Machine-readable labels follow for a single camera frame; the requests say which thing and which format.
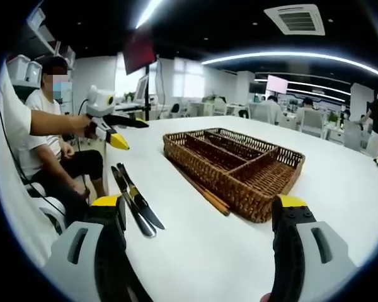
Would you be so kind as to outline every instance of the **red screen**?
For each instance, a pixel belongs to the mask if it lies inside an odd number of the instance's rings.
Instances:
[[[131,74],[156,61],[151,32],[148,28],[136,30],[123,47],[126,74]]]

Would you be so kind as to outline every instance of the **black shirt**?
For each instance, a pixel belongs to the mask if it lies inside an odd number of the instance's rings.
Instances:
[[[372,118],[372,131],[378,134],[378,102],[375,101],[371,106],[371,115]]]

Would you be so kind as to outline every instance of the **black pants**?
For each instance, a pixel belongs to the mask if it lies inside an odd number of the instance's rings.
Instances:
[[[87,174],[95,181],[102,177],[102,156],[95,150],[76,152],[71,159],[62,157],[60,164],[72,178]],[[32,176],[31,181],[40,183],[47,196],[58,199],[64,205],[68,225],[84,219],[88,210],[87,202],[64,180],[42,169]]]

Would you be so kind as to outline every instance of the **monitor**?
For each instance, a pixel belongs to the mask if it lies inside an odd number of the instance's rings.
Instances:
[[[126,75],[129,75],[156,61],[151,32],[148,27],[135,30],[123,45],[123,59]]]
[[[269,75],[267,77],[266,90],[286,94],[288,85],[289,82],[287,80]]]
[[[144,77],[139,79],[136,88],[136,94],[134,95],[133,102],[142,104],[144,102],[144,98],[146,97],[146,87],[147,83],[149,82],[149,76],[146,74]]]

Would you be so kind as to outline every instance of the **knife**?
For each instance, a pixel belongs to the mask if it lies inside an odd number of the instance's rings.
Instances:
[[[126,180],[127,184],[129,185],[130,196],[133,198],[134,203],[138,207],[141,215],[146,217],[156,227],[162,230],[165,230],[165,226],[163,225],[163,223],[159,221],[158,217],[154,214],[154,212],[150,208],[148,202],[144,199],[144,197],[140,194],[139,190],[137,190],[136,186],[133,184],[132,180],[127,174],[125,165],[119,163],[117,164],[117,167],[120,173],[122,173],[123,178]]]
[[[134,201],[132,201],[132,198],[127,192],[127,184],[125,180],[123,179],[122,175],[119,173],[118,169],[114,166],[111,166],[111,170],[113,173],[113,176],[115,177],[115,180],[118,184],[118,187],[120,191],[122,192],[122,197],[126,201],[128,207],[130,208],[134,220],[136,221],[137,225],[140,228],[140,231],[143,233],[143,235],[147,237],[155,237],[157,234],[156,229],[153,227],[151,223],[149,223],[141,214],[138,209],[138,207],[135,205]]]

